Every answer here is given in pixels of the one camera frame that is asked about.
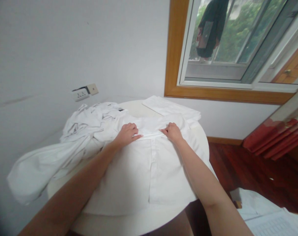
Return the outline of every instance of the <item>red wooden floor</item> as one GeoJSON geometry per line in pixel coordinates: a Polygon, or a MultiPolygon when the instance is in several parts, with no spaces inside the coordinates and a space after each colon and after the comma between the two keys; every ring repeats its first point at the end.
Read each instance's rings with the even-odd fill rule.
{"type": "Polygon", "coordinates": [[[288,155],[277,161],[255,156],[241,146],[209,143],[210,162],[226,192],[253,190],[298,213],[298,163],[288,155]]]}

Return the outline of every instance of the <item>electrical outlet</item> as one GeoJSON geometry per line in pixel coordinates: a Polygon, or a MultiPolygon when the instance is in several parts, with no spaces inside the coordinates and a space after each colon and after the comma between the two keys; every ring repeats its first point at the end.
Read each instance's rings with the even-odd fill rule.
{"type": "Polygon", "coordinates": [[[72,91],[71,94],[72,94],[72,98],[76,102],[89,97],[89,94],[88,94],[88,92],[87,92],[87,90],[85,88],[81,88],[81,89],[72,91]]]}
{"type": "Polygon", "coordinates": [[[87,88],[90,92],[91,95],[95,95],[97,94],[99,91],[97,90],[97,87],[95,84],[90,84],[90,85],[87,85],[87,88]]]}

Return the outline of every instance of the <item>white wall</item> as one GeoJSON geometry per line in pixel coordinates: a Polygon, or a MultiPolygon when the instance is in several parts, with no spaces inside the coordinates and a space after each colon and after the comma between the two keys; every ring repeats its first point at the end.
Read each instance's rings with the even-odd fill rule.
{"type": "MultiPolygon", "coordinates": [[[[0,0],[0,228],[15,235],[46,202],[11,196],[6,176],[23,153],[58,142],[82,103],[163,96],[168,0],[0,0]],[[75,103],[69,91],[95,82],[75,103]]],[[[208,136],[243,139],[278,106],[189,99],[208,136]]]]}

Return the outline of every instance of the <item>person's left hand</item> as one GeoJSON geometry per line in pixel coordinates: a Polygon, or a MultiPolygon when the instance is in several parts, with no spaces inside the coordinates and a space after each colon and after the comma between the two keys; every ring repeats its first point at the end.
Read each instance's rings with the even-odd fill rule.
{"type": "Polygon", "coordinates": [[[132,143],[133,141],[143,137],[143,135],[138,134],[138,129],[136,124],[128,123],[123,125],[121,131],[118,133],[113,141],[113,144],[117,145],[118,148],[123,148],[124,146],[132,143]]]}

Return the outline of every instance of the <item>white shirt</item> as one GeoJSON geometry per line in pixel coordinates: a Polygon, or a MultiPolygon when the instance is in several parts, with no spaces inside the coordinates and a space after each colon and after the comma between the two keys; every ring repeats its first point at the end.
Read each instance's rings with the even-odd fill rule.
{"type": "MultiPolygon", "coordinates": [[[[180,111],[191,124],[200,112],[159,98],[168,112],[180,111]]],[[[214,173],[196,137],[181,114],[165,117],[135,118],[115,103],[83,105],[68,119],[61,142],[26,153],[7,177],[15,198],[22,204],[35,200],[51,178],[65,176],[83,158],[89,158],[113,140],[126,123],[135,123],[142,138],[123,148],[94,191],[84,212],[102,215],[124,215],[152,205],[189,203],[196,199],[173,143],[159,129],[174,122],[188,144],[214,173]]]]}
{"type": "Polygon", "coordinates": [[[115,129],[135,123],[142,138],[116,154],[100,185],[83,212],[100,215],[126,215],[149,204],[189,203],[196,196],[186,177],[181,157],[174,144],[161,132],[174,122],[190,147],[214,173],[195,135],[181,114],[165,117],[120,117],[115,129]]]}

